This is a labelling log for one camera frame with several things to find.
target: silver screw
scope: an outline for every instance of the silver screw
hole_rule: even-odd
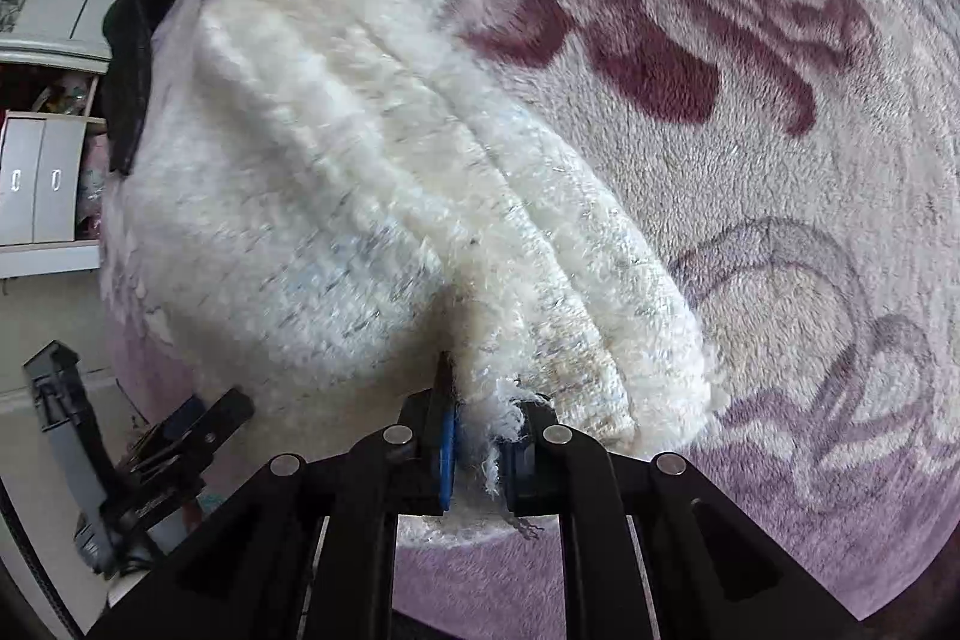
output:
[[[683,475],[686,471],[686,461],[676,453],[661,453],[656,457],[656,469],[664,475]]]
[[[573,439],[573,432],[560,424],[553,424],[544,429],[544,439],[551,445],[565,445]]]
[[[411,431],[409,426],[397,424],[383,429],[383,438],[391,445],[406,445],[414,438],[414,432]]]
[[[270,471],[277,477],[290,477],[299,471],[299,458],[284,453],[270,462]]]

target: floor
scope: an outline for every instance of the floor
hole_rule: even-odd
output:
[[[109,370],[94,272],[8,280],[4,290],[0,292],[0,476],[37,555],[86,631],[103,607],[106,585],[74,552],[77,506],[40,434],[21,365],[54,338],[80,354],[88,397],[114,458],[126,450],[136,414]],[[68,637],[2,523],[0,560],[51,631]]]

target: black cable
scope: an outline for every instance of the black cable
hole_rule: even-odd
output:
[[[47,598],[47,602],[49,602],[51,608],[54,609],[56,617],[64,624],[64,627],[66,627],[67,632],[73,640],[83,640],[83,631],[77,622],[74,621],[66,605],[64,605],[64,600],[61,600],[61,596],[56,592],[56,586],[54,586],[50,576],[47,575],[43,564],[40,563],[40,558],[37,557],[37,551],[34,550],[34,545],[30,542],[27,530],[25,530],[23,524],[20,523],[20,516],[16,514],[16,508],[13,506],[10,495],[7,493],[7,487],[3,483],[3,477],[0,477],[0,515],[2,515],[3,520],[7,522],[7,528],[10,529],[13,542],[16,543],[16,547],[20,551],[23,560],[27,562],[27,567],[30,568],[34,580],[37,581],[37,585],[40,586],[40,591],[43,592],[43,595]]]

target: floral blanket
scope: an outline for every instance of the floral blanket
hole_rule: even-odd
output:
[[[137,199],[209,2],[157,33],[144,146],[104,204],[114,368],[153,417],[203,386]],[[960,2],[418,3],[587,160],[718,347],[733,402],[687,455],[854,614],[896,597],[960,520]],[[402,549],[395,607],[561,637],[561,577],[553,531]]]

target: white fluffy garment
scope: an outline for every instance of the white fluffy garment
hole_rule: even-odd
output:
[[[709,361],[661,262],[414,1],[214,0],[201,20],[131,183],[171,247],[150,290],[172,338],[209,391],[256,402],[252,462],[328,456],[391,422],[440,349],[461,470],[491,491],[494,442],[534,392],[621,453],[697,434]]]

